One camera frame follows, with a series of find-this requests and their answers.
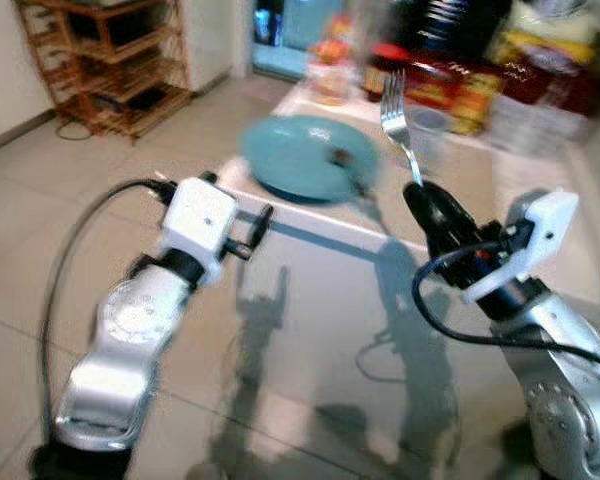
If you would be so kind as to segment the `clear drinking glass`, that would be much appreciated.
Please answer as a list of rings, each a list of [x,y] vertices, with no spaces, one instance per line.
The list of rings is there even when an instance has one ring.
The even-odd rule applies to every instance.
[[[406,105],[404,113],[408,119],[409,145],[416,163],[425,170],[445,164],[451,116],[446,111],[415,104]]]

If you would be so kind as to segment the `clear plastic container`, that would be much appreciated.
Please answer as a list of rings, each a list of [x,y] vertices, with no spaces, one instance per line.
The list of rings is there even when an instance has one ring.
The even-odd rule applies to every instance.
[[[507,95],[493,101],[486,123],[486,140],[510,154],[547,157],[566,142],[579,140],[589,119],[544,104],[525,104]]]

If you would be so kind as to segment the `light blue appliance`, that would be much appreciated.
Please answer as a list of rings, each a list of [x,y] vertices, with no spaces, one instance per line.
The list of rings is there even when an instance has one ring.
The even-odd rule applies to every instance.
[[[310,47],[326,35],[345,0],[251,0],[251,69],[254,73],[299,81]]]

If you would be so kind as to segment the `brown wooden shelf rack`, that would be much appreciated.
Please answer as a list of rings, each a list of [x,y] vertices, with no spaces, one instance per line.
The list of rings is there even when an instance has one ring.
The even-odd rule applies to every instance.
[[[182,0],[9,0],[59,124],[136,142],[190,104]]]

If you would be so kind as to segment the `teal round plate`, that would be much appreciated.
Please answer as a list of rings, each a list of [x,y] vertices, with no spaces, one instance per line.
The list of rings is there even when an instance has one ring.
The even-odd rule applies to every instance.
[[[326,116],[268,116],[245,129],[239,152],[256,183],[296,204],[344,204],[381,179],[372,138]]]

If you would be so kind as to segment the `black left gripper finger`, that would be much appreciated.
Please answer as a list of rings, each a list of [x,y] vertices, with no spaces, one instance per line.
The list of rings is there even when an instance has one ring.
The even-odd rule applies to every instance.
[[[274,207],[272,205],[265,205],[259,214],[256,215],[256,219],[251,224],[248,239],[245,241],[245,247],[248,250],[256,250],[259,244],[263,242],[265,234],[271,229],[272,218],[274,216]]]

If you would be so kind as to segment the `yellow snack bag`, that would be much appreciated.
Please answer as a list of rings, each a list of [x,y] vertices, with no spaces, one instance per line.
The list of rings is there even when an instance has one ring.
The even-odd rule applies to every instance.
[[[576,74],[592,63],[600,20],[588,0],[512,0],[487,52],[502,65],[528,55],[552,73]]]

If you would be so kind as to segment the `silver metal fork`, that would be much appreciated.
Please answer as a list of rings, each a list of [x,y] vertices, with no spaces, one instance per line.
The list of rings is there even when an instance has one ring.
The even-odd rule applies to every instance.
[[[416,157],[408,128],[405,109],[405,70],[386,73],[383,76],[382,99],[379,101],[379,123],[384,136],[402,152],[402,159],[411,173],[411,182],[423,186],[424,178]]]

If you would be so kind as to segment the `dark jar with red lid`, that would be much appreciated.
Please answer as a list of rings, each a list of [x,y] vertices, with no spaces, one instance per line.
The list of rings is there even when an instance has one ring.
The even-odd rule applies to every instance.
[[[370,49],[361,74],[361,88],[369,102],[379,102],[386,91],[387,78],[401,76],[409,65],[410,52],[395,44],[377,44]]]

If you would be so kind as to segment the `red and yellow snack package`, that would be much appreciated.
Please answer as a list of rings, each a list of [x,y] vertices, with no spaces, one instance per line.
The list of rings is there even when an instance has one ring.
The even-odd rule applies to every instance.
[[[486,128],[501,70],[487,61],[415,55],[405,67],[405,95],[414,104],[450,115],[450,131],[477,136]]]

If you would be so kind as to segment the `orange snack jar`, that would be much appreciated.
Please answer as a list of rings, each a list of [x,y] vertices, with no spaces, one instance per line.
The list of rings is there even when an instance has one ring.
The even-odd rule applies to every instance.
[[[338,106],[349,100],[352,81],[351,51],[347,33],[323,38],[310,47],[306,82],[315,102]]]

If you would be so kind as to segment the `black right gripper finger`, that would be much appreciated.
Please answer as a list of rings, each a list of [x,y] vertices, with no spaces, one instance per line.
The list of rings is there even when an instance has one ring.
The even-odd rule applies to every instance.
[[[445,188],[425,183],[425,238],[429,247],[465,247],[475,243],[472,218]]]
[[[428,250],[437,250],[442,246],[443,211],[437,193],[436,184],[428,180],[422,183],[408,183],[402,188],[402,197],[415,223],[424,234],[425,246]]]

